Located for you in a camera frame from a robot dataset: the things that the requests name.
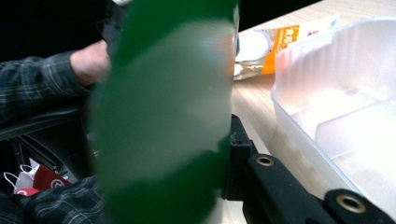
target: wooden table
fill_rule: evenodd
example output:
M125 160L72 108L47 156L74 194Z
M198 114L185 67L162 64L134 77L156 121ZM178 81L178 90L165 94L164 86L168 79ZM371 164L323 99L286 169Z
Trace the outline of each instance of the wooden table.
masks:
M262 13L270 8L261 9ZM251 29L271 29L301 24L340 14L335 28L376 16L396 17L395 0L324 0ZM238 116L261 153L279 158L313 195L323 198L329 186L276 123L271 89L275 75L251 77L233 84L233 113ZM224 223L246 223L240 203L227 202Z

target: green object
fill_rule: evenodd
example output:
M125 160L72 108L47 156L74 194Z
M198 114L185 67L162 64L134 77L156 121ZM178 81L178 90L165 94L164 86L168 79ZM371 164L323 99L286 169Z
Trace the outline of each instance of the green object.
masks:
M117 223L221 223L236 0L134 0L93 113Z

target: white plastic container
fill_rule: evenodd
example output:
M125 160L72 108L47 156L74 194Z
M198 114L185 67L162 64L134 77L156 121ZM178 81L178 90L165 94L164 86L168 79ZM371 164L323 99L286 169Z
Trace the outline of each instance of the white plastic container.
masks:
M331 189L396 219L396 18L359 21L281 51L276 119Z

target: plaid shirt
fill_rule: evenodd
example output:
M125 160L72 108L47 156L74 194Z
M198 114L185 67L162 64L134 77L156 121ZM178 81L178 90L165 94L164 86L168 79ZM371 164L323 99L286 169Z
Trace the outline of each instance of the plaid shirt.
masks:
M0 192L0 223L112 223L95 176L26 197Z
M71 53L0 63L0 124L90 94L74 78Z

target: shirt sleeve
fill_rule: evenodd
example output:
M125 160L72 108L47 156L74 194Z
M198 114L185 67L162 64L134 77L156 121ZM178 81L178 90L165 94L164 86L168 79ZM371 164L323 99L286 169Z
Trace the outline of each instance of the shirt sleeve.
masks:
M54 102L89 95L91 91L75 80L71 54L0 63L0 124Z

